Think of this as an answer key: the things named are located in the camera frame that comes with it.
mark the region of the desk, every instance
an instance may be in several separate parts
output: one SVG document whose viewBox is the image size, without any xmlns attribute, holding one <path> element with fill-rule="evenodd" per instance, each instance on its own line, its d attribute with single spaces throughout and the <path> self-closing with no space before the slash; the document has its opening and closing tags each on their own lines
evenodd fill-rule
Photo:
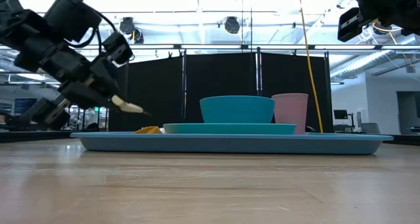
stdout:
<svg viewBox="0 0 420 224">
<path fill-rule="evenodd" d="M 420 147 L 374 156 L 0 145 L 0 223 L 418 223 Z"/>
</svg>

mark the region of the pink cup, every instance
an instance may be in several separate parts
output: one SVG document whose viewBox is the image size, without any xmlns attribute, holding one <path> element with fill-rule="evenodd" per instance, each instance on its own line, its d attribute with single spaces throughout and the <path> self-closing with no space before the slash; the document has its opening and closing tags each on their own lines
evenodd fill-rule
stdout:
<svg viewBox="0 0 420 224">
<path fill-rule="evenodd" d="M 305 134 L 308 95 L 303 93 L 286 93 L 274 95 L 271 98 L 276 101 L 276 106 L 274 107 L 276 123 L 295 124 L 295 134 Z"/>
</svg>

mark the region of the table surface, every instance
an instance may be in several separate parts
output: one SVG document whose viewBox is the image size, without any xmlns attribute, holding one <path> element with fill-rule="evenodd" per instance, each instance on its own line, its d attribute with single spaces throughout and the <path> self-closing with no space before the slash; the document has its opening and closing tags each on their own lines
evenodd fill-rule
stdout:
<svg viewBox="0 0 420 224">
<path fill-rule="evenodd" d="M 419 223 L 420 146 L 373 156 L 0 145 L 0 223 Z"/>
</svg>

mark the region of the black room divider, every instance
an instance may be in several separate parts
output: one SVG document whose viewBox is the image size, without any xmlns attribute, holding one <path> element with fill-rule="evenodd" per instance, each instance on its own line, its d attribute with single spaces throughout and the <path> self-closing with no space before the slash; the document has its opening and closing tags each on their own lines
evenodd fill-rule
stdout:
<svg viewBox="0 0 420 224">
<path fill-rule="evenodd" d="M 201 99 L 225 95 L 257 95 L 255 53 L 187 56 L 185 122 L 203 122 Z"/>
<path fill-rule="evenodd" d="M 152 116 L 112 111 L 110 131 L 135 131 L 184 121 L 182 57 L 130 63 L 118 68 L 118 74 L 123 96 Z"/>
<path fill-rule="evenodd" d="M 331 83 L 327 58 L 311 57 L 312 74 L 320 105 L 324 132 L 333 132 Z M 315 97 L 310 82 L 308 62 L 305 56 L 261 53 L 262 96 L 281 93 L 306 93 L 308 114 L 306 125 L 320 131 Z"/>
</svg>

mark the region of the black robot mount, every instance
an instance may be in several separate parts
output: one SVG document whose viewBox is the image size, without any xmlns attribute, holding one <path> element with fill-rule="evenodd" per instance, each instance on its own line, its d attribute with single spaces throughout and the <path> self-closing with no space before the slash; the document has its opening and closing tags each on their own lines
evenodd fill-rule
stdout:
<svg viewBox="0 0 420 224">
<path fill-rule="evenodd" d="M 98 30 L 102 19 L 114 29 L 103 42 Z M 70 43 L 80 42 L 89 29 L 92 34 L 88 41 Z M 74 49 L 87 46 L 95 35 L 99 55 L 89 61 Z M 59 97 L 38 100 L 25 118 L 60 129 L 70 118 L 64 109 L 71 104 L 83 109 L 105 106 L 119 110 L 110 100 L 113 96 L 121 98 L 114 62 L 126 63 L 133 52 L 112 22 L 83 0 L 56 0 L 44 17 L 23 9 L 18 0 L 0 0 L 0 43 L 20 51 L 16 66 L 30 72 L 42 69 L 62 83 Z"/>
</svg>

